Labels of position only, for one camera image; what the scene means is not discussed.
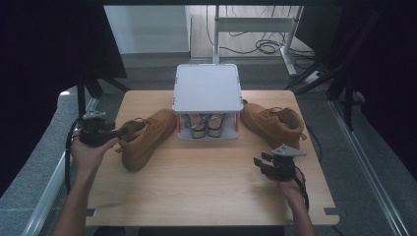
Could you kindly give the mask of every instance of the plastic storage box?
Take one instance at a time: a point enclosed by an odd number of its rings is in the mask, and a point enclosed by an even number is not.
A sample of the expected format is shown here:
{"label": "plastic storage box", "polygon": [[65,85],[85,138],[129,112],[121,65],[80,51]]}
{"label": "plastic storage box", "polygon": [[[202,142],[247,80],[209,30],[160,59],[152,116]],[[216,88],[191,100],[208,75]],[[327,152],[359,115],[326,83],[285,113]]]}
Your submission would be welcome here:
{"label": "plastic storage box", "polygon": [[[178,138],[184,141],[234,140],[239,136],[242,91],[236,65],[180,65],[175,78],[172,109],[178,115]],[[193,139],[187,114],[225,114],[219,138]]]}

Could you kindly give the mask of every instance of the brown shoe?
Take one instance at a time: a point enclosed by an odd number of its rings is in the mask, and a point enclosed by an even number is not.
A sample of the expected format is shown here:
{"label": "brown shoe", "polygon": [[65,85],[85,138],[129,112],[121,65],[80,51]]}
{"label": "brown shoe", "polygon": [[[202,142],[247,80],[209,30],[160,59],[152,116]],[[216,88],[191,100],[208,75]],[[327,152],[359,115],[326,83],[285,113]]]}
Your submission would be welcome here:
{"label": "brown shoe", "polygon": [[300,137],[307,137],[302,133],[304,122],[301,117],[290,108],[274,107],[266,109],[255,103],[248,103],[240,115],[243,124],[252,132],[263,137],[272,149],[281,145],[292,148],[300,147]]}
{"label": "brown shoe", "polygon": [[133,133],[129,130],[131,135],[122,137],[120,148],[116,150],[122,152],[123,165],[132,172],[148,163],[155,148],[174,132],[176,126],[176,115],[170,109],[161,109],[148,119],[138,120],[135,121],[138,124],[125,124],[138,130],[132,129]]}

